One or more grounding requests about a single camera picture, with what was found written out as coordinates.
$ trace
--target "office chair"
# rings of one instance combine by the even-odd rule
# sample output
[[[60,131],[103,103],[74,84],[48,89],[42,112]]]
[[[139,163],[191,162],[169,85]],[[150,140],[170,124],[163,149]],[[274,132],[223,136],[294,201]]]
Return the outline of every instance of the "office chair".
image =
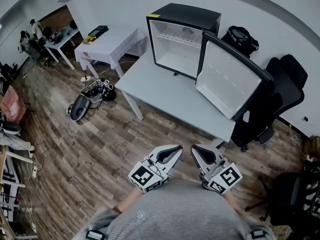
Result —
[[[240,118],[231,136],[243,152],[248,150],[247,144],[253,140],[261,144],[267,142],[275,133],[271,125],[276,117],[305,98],[303,87],[308,74],[292,55],[272,58],[266,70],[272,75],[273,81],[249,107],[248,122]]]
[[[260,217],[261,221],[265,221],[270,214],[273,226],[288,225],[296,236],[317,234],[320,230],[319,168],[301,173],[282,173],[275,179],[272,189],[259,177],[267,197],[255,205],[247,206],[245,211],[267,204],[265,216]]]

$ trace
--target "white tablecloth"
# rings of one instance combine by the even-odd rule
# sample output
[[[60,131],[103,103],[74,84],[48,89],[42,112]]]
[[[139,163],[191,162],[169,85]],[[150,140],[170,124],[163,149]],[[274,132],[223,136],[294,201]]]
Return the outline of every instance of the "white tablecloth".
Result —
[[[144,33],[134,27],[112,27],[92,44],[80,44],[75,50],[75,60],[87,69],[84,59],[110,64],[112,69],[119,66],[119,59],[136,43],[143,42]]]

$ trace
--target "white table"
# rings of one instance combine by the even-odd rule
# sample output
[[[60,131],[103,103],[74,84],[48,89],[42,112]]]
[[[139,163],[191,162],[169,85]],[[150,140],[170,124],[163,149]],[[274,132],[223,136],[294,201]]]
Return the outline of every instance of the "white table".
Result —
[[[68,41],[70,41],[73,46],[76,46],[74,41],[71,38],[79,32],[79,29],[78,28],[72,29],[71,27],[67,26],[67,27],[62,28],[61,32],[62,32],[63,38],[60,42],[58,42],[57,44],[53,44],[53,43],[49,43],[48,41],[46,41],[44,47],[48,50],[48,52],[51,54],[51,56],[54,58],[54,60],[57,63],[59,63],[59,60],[56,58],[56,56],[52,53],[52,51],[50,49],[57,50],[60,53],[60,55],[62,56],[62,58],[65,60],[65,62],[70,66],[70,68],[75,70],[75,67],[71,64],[71,62],[68,60],[68,58],[65,56],[65,54],[61,51],[61,47]]]
[[[138,44],[138,53],[141,56],[145,37],[144,33],[136,27],[114,26],[99,36],[92,44],[80,44],[74,50],[75,60],[81,64],[83,70],[88,67],[97,79],[99,75],[90,64],[91,61],[110,64],[111,69],[115,69],[121,78],[124,73],[119,59],[135,44]]]
[[[148,50],[116,83],[136,116],[143,115],[134,98],[200,130],[229,142],[235,122],[227,119],[196,89],[195,80],[155,65]]]

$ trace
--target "refrigerator door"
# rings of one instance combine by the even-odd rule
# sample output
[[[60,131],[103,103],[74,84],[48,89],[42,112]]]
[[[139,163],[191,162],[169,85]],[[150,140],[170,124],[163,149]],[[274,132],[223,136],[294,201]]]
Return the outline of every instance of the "refrigerator door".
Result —
[[[233,47],[214,35],[203,34],[196,88],[228,119],[242,116],[261,83],[269,80]]]

